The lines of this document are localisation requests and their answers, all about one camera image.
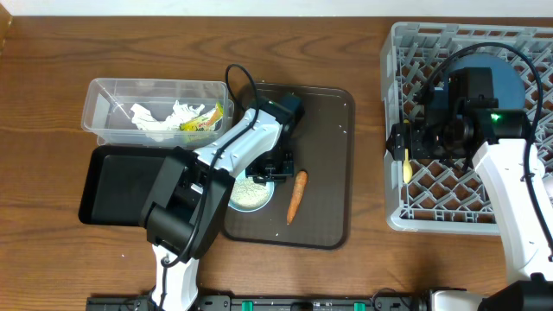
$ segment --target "white wall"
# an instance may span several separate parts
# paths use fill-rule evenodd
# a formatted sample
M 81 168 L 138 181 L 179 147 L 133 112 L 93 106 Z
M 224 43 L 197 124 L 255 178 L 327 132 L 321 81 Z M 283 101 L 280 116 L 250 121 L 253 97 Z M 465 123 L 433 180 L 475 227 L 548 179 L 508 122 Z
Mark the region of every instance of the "white wall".
M 553 16 L 553 0 L 0 0 L 0 3 L 13 16 Z

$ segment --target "plastic lattice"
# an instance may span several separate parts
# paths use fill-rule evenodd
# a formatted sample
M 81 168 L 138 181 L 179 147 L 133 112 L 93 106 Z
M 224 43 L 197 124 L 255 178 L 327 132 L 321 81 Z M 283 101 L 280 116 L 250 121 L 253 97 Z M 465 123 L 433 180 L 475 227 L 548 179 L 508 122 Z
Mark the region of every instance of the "plastic lattice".
M 413 101 L 414 95 L 426 82 L 432 71 L 452 53 L 464 46 L 450 42 L 444 48 L 435 44 L 413 43 L 408 48 L 398 47 L 396 81 L 403 118 L 422 119 L 423 108 Z M 543 84 L 543 112 L 537 127 L 538 156 L 545 165 L 546 174 L 553 172 L 553 42 L 526 45 L 521 48 L 532 59 L 541 73 Z M 515 54 L 503 48 L 479 48 L 476 53 L 488 53 L 509 62 L 519 73 L 526 89 L 526 103 L 530 120 L 535 116 L 537 88 L 528 66 Z M 404 206 L 402 219 L 440 220 L 454 222 L 495 223 L 493 210 L 480 178 L 472 170 L 461 172 L 464 160 L 454 163 L 457 168 L 437 160 L 411 160 L 413 178 L 402 188 Z

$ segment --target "carrot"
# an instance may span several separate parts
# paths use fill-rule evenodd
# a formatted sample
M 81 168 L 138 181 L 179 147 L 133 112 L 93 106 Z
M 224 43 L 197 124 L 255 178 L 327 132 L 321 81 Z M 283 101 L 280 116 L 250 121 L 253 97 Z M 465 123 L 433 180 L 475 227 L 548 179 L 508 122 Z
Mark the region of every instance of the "carrot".
M 308 173 L 306 171 L 300 171 L 296 176 L 294 182 L 294 191 L 292 192 L 292 200 L 290 200 L 290 206 L 288 207 L 288 216 L 286 217 L 286 223 L 289 225 L 294 220 L 294 216 L 297 213 L 297 208 L 302 202 L 303 191 L 308 184 Z

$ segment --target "wooden table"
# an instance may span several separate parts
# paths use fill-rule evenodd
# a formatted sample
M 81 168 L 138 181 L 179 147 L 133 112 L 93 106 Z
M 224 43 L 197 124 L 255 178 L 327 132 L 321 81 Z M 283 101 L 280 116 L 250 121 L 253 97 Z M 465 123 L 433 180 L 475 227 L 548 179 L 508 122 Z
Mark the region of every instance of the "wooden table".
M 236 295 L 367 296 L 382 287 L 505 286 L 499 238 L 394 232 L 385 223 L 379 52 L 402 20 L 550 26 L 539 19 L 16 17 L 0 58 L 0 308 L 82 310 L 155 284 L 145 230 L 77 218 L 96 137 L 80 128 L 97 77 L 256 80 L 348 90 L 356 102 L 351 234 L 337 251 L 219 236 L 198 284 Z M 240 87 L 245 79 L 233 78 Z

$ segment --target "green light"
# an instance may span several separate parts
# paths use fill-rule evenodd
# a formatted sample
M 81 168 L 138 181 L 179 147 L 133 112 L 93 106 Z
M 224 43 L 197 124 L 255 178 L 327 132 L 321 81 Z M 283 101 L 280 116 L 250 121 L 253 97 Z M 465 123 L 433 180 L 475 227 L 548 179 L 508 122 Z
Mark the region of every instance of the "green light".
M 492 121 L 498 122 L 498 120 L 501 119 L 501 116 L 497 113 L 492 113 Z

